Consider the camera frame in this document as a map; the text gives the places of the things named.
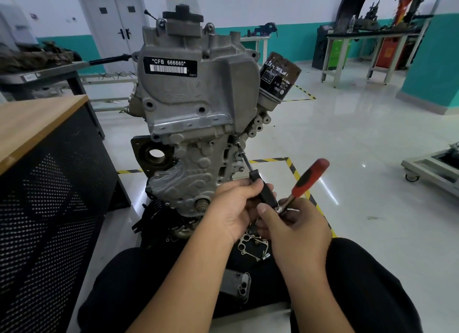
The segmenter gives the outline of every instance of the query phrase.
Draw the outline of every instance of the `black perforated panel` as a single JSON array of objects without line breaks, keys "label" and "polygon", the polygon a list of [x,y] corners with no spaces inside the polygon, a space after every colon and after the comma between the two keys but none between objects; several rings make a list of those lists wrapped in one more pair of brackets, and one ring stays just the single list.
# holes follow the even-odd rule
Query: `black perforated panel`
[{"label": "black perforated panel", "polygon": [[0,332],[64,332],[118,175],[81,108],[0,176]]}]

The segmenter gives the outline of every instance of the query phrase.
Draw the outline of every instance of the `caster wheel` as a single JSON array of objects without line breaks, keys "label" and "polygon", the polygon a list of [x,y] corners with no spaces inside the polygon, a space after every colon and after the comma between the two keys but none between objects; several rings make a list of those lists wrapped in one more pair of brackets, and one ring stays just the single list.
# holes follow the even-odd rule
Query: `caster wheel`
[{"label": "caster wheel", "polygon": [[419,180],[419,176],[408,175],[408,174],[405,175],[405,178],[406,180],[410,182],[416,182],[417,180]]}]

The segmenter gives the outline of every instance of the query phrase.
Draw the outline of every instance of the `hand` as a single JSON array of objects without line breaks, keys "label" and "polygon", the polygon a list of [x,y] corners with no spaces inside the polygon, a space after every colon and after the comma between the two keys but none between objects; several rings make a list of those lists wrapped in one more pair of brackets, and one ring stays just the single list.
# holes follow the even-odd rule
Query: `hand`
[{"label": "hand", "polygon": [[[273,190],[272,184],[268,184],[268,187]],[[255,183],[246,178],[221,184],[213,195],[203,221],[209,220],[222,226],[235,243],[244,234],[250,222],[259,217],[257,205],[260,200],[255,197],[262,189],[263,181],[260,179]]]},{"label": "hand", "polygon": [[257,206],[262,218],[257,221],[258,232],[272,240],[274,258],[286,281],[297,272],[324,272],[331,242],[326,219],[309,200],[297,198],[289,208],[293,209],[282,220],[267,204]]}]

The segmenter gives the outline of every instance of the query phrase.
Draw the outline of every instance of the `red ratchet handle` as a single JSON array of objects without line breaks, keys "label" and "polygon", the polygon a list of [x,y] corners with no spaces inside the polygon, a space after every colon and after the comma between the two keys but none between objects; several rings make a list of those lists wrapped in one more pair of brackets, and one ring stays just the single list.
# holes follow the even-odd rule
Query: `red ratchet handle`
[{"label": "red ratchet handle", "polygon": [[296,185],[291,190],[291,195],[301,197],[313,184],[322,176],[330,166],[327,159],[320,158],[311,165],[310,168],[300,177]]}]

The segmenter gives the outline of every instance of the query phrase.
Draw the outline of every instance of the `person's left hand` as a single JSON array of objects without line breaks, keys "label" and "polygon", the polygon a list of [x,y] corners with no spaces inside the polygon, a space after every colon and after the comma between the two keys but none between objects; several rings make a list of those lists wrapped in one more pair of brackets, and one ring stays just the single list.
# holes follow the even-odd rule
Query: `person's left hand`
[{"label": "person's left hand", "polygon": [[[268,187],[271,191],[274,188],[269,183]],[[203,221],[217,223],[223,227],[235,243],[244,234],[250,222],[259,217],[257,205],[260,199],[255,197],[262,189],[263,181],[260,179],[255,183],[246,178],[221,184],[213,195]]]}]

